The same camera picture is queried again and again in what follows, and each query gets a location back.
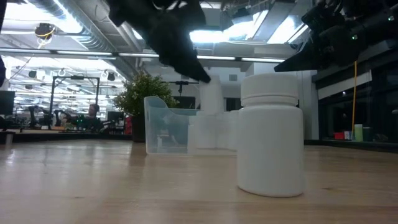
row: white cylindrical container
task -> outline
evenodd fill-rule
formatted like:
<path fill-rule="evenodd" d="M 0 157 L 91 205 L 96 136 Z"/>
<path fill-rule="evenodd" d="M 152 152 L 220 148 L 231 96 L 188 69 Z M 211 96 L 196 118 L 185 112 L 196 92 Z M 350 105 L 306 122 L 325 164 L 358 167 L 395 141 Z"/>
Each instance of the white cylindrical container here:
<path fill-rule="evenodd" d="M 195 120 L 196 116 L 189 117 L 187 154 L 195 154 L 197 149 L 195 143 Z"/>
<path fill-rule="evenodd" d="M 207 115 L 224 112 L 224 98 L 219 76 L 212 75 L 208 84 L 200 85 L 200 109 Z"/>
<path fill-rule="evenodd" d="M 303 193 L 303 114 L 297 78 L 253 75 L 243 80 L 238 115 L 238 186 L 269 197 Z"/>
<path fill-rule="evenodd" d="M 231 123 L 229 122 L 229 112 L 217 115 L 217 148 L 228 149 L 229 132 Z"/>
<path fill-rule="evenodd" d="M 231 111 L 229 115 L 229 140 L 228 149 L 236 151 L 238 143 L 238 113 L 239 111 Z"/>
<path fill-rule="evenodd" d="M 217 143 L 217 119 L 215 115 L 197 113 L 195 124 L 195 144 L 197 149 L 215 149 Z"/>

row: green plant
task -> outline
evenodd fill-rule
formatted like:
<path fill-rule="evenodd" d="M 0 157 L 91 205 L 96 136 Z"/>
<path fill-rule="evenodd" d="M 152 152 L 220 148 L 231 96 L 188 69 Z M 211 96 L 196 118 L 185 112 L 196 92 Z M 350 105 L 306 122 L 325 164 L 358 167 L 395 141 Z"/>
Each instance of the green plant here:
<path fill-rule="evenodd" d="M 146 73 L 136 75 L 132 83 L 124 82 L 125 91 L 114 99 L 114 105 L 127 114 L 139 116 L 144 114 L 144 98 L 157 96 L 169 108 L 174 108 L 178 101 L 172 97 L 169 84 L 163 82 L 161 76 L 153 77 Z"/>

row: red object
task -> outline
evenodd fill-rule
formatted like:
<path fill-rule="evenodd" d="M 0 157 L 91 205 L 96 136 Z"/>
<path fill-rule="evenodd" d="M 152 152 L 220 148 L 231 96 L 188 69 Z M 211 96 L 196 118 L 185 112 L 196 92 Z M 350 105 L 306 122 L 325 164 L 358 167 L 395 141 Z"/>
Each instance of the red object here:
<path fill-rule="evenodd" d="M 132 116 L 128 116 L 127 118 L 126 118 L 126 120 L 125 120 L 125 122 L 126 122 L 126 128 L 125 128 L 125 130 L 124 130 L 124 134 L 131 134 L 131 118 L 132 118 Z"/>
<path fill-rule="evenodd" d="M 344 133 L 335 133 L 336 140 L 344 140 Z"/>

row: wooden tabletop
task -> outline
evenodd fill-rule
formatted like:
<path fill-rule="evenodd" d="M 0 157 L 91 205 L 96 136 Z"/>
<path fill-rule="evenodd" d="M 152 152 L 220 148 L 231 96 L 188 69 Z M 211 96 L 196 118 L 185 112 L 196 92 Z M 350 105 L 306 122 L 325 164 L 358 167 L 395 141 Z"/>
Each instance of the wooden tabletop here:
<path fill-rule="evenodd" d="M 0 223 L 398 223 L 398 155 L 306 147 L 306 191 L 236 187 L 234 156 L 146 156 L 129 141 L 0 150 Z"/>

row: ceiling light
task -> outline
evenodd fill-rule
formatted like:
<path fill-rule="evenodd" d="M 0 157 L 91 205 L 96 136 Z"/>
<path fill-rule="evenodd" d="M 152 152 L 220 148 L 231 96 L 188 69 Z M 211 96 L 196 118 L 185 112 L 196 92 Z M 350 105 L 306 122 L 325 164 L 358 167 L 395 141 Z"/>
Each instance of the ceiling light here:
<path fill-rule="evenodd" d="M 51 54 L 49 50 L 40 50 L 40 49 L 14 49 L 1 47 L 0 52 L 6 53 L 22 53 L 22 54 Z"/>
<path fill-rule="evenodd" d="M 110 52 L 90 52 L 90 51 L 74 51 L 74 50 L 58 50 L 58 54 L 66 55 L 90 55 L 90 56 L 112 56 Z"/>
<path fill-rule="evenodd" d="M 276 58 L 242 58 L 242 62 L 269 62 L 269 63 L 281 63 L 284 59 Z"/>
<path fill-rule="evenodd" d="M 198 59 L 208 59 L 208 60 L 235 60 L 235 57 L 198 55 Z"/>
<path fill-rule="evenodd" d="M 159 58 L 157 54 L 145 54 L 145 53 L 120 53 L 121 57 L 142 57 L 142 58 Z"/>
<path fill-rule="evenodd" d="M 2 30 L 1 34 L 8 35 L 27 35 L 27 34 L 35 34 L 34 31 L 18 31 L 18 30 Z"/>

